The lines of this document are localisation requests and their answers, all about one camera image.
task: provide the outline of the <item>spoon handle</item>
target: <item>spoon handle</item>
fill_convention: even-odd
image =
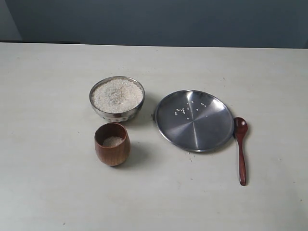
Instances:
[[[245,159],[243,154],[243,140],[238,141],[239,143],[239,177],[240,177],[240,184],[245,186],[247,183],[246,177],[246,166],[245,166]]]

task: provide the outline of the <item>plate rim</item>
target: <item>plate rim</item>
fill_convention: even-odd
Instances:
[[[210,148],[210,149],[199,149],[199,150],[196,150],[196,149],[186,148],[186,147],[180,146],[180,145],[178,145],[178,144],[172,142],[172,141],[163,133],[163,131],[161,130],[161,128],[160,128],[160,126],[159,126],[159,124],[158,124],[158,122],[157,122],[157,111],[158,111],[160,105],[162,104],[162,102],[163,102],[165,99],[167,99],[167,98],[170,97],[171,95],[173,95],[173,94],[175,94],[175,93],[178,93],[178,92],[198,92],[198,93],[202,93],[202,94],[207,94],[207,95],[213,97],[215,100],[219,101],[220,103],[222,103],[222,104],[224,105],[224,107],[227,109],[227,111],[229,112],[229,114],[231,115],[231,118],[232,118],[232,120],[231,120],[231,131],[232,131],[232,132],[227,136],[227,138],[225,139],[225,141],[224,141],[223,143],[221,143],[220,145],[216,145],[215,147]],[[210,151],[213,151],[213,150],[215,150],[215,149],[218,149],[218,148],[222,147],[223,145],[225,145],[225,144],[230,140],[230,138],[232,137],[232,135],[233,135],[233,133],[234,133],[234,116],[233,116],[231,110],[230,110],[230,109],[227,107],[227,105],[224,104],[224,102],[221,101],[219,98],[217,98],[217,97],[215,97],[214,95],[211,95],[211,94],[209,94],[209,93],[207,93],[207,92],[200,91],[200,90],[178,90],[178,91],[172,92],[172,93],[170,93],[169,95],[165,96],[165,97],[158,103],[158,105],[156,106],[156,108],[155,108],[155,113],[154,113],[154,118],[155,118],[155,123],[156,123],[156,126],[158,127],[159,132],[162,134],[162,136],[163,136],[166,140],[168,140],[168,141],[169,141],[170,143],[172,143],[173,145],[175,145],[175,146],[177,146],[177,147],[179,147],[179,148],[181,148],[181,149],[184,149],[184,150],[186,150],[186,151],[190,151],[190,152],[205,153],[205,152],[210,152]]]

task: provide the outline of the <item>cup rim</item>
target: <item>cup rim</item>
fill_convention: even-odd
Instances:
[[[100,128],[102,128],[102,127],[104,127],[104,126],[106,126],[106,125],[108,125],[108,124],[114,124],[114,125],[120,126],[120,127],[121,127],[122,129],[124,129],[124,131],[125,131],[125,137],[124,137],[123,141],[122,141],[121,143],[119,143],[118,145],[116,145],[116,146],[106,147],[106,146],[103,146],[103,145],[101,145],[101,144],[99,144],[99,143],[97,142],[97,139],[96,139],[97,131],[98,131]],[[98,146],[100,146],[100,147],[102,147],[102,148],[107,148],[107,149],[112,149],[112,148],[115,148],[115,147],[120,146],[120,145],[126,140],[126,138],[127,138],[127,130],[126,130],[126,128],[125,128],[123,125],[121,125],[121,124],[119,124],[119,123],[115,123],[115,122],[106,123],[106,124],[101,125],[101,126],[95,131],[95,134],[94,134],[95,143],[96,143]]]

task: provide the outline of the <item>scattered rice grains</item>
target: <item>scattered rice grains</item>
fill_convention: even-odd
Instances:
[[[103,146],[104,147],[115,147],[115,146],[118,146],[122,142],[123,142],[123,139],[121,137],[112,136],[104,140]]]
[[[142,90],[136,84],[121,78],[101,84],[92,94],[94,106],[107,113],[129,111],[142,99]]]

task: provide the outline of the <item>cup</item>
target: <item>cup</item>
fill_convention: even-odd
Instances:
[[[103,146],[104,140],[112,136],[121,137],[123,141],[117,146]],[[118,123],[104,124],[96,130],[94,139],[96,154],[103,163],[109,166],[117,166],[128,158],[130,153],[130,140],[125,127],[122,125]]]

